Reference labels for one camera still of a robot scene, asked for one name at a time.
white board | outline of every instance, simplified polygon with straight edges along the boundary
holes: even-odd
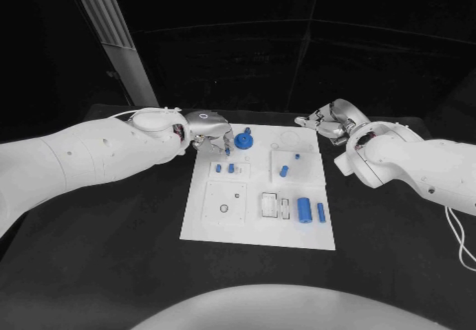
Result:
[[[302,127],[233,124],[234,133],[243,133],[247,127],[252,128],[254,139],[254,145],[249,150],[236,148],[230,157],[198,153],[181,239],[335,250],[316,132]],[[292,163],[296,153],[301,154],[301,159]],[[276,175],[279,176],[282,162],[292,164],[290,176],[279,179]],[[237,165],[236,169],[243,169],[241,172],[228,173],[230,163]],[[308,173],[308,176],[298,174],[299,167],[301,173]],[[277,194],[277,218],[263,217],[263,193]],[[312,223],[299,221],[301,197],[311,200]],[[289,219],[283,219],[282,216],[282,199],[290,201]],[[325,206],[325,223],[319,222],[318,203],[324,203]],[[231,207],[227,212],[221,212],[224,204]]]

table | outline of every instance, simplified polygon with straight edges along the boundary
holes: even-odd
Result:
[[[87,120],[127,109],[96,105]],[[230,122],[285,126],[299,116],[218,113]],[[371,120],[409,124],[430,138],[419,118]],[[319,137],[319,148],[337,251],[179,240],[191,147],[169,163],[28,213],[0,263],[0,329],[130,329],[182,300],[263,283],[335,289],[472,329],[475,273],[459,264],[443,207],[402,181],[368,188],[335,166],[344,147]],[[476,237],[475,217],[456,214]]]

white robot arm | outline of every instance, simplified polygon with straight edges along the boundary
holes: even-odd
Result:
[[[425,141],[407,126],[371,122],[342,99],[296,123],[315,129],[335,145],[347,145],[335,163],[373,188],[400,179],[419,195],[476,215],[476,146],[448,140]]]
[[[127,122],[107,118],[58,133],[0,144],[0,237],[19,216],[48,199],[117,181],[171,161],[194,141],[204,152],[231,153],[234,132],[211,111],[145,108]],[[224,138],[226,150],[211,141]]]

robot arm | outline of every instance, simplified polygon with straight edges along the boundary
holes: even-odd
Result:
[[[224,137],[226,148],[211,141]],[[58,133],[0,144],[0,237],[19,216],[55,196],[117,181],[171,161],[194,141],[204,152],[230,154],[234,132],[211,111],[145,108],[127,122],[107,118]]]
[[[371,122],[342,99],[296,123],[348,144],[335,159],[345,175],[355,173],[373,188],[400,179],[425,199],[476,215],[476,146],[425,141],[407,126]]]

white cable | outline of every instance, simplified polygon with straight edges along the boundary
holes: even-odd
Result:
[[[459,238],[459,233],[456,232],[456,229],[455,229],[452,220],[449,219],[449,211],[452,212],[452,216],[455,217],[456,223],[459,224],[459,229],[462,230],[462,238]],[[476,268],[469,267],[465,264],[465,261],[464,261],[464,250],[465,250],[465,252],[468,253],[468,255],[471,256],[471,258],[474,259],[475,262],[476,262],[476,258],[474,256],[474,254],[469,252],[469,249],[465,247],[465,230],[464,230],[462,223],[459,222],[459,218],[458,218],[458,216],[453,213],[453,209],[449,208],[448,206],[445,207],[445,213],[446,213],[446,219],[449,220],[449,225],[452,226],[452,229],[453,229],[453,232],[455,232],[456,239],[459,240],[459,261],[461,261],[462,265],[469,270],[472,270],[474,272],[476,272]]]
[[[126,111],[126,112],[122,112],[122,113],[119,113],[119,114],[116,114],[116,115],[112,115],[109,118],[114,118],[114,117],[117,117],[117,116],[120,116],[120,115],[126,115],[127,113],[133,113],[133,112],[138,112],[139,110],[132,110],[132,111]]]

